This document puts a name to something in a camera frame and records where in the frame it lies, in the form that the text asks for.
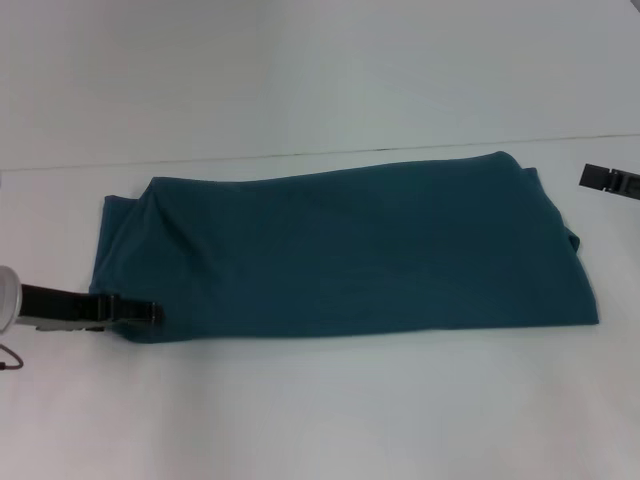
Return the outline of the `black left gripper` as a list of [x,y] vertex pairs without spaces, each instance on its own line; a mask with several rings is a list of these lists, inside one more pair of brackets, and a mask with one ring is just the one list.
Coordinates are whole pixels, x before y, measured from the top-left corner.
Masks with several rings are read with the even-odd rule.
[[160,325],[164,311],[155,302],[22,286],[18,324],[39,331],[104,331],[106,322]]

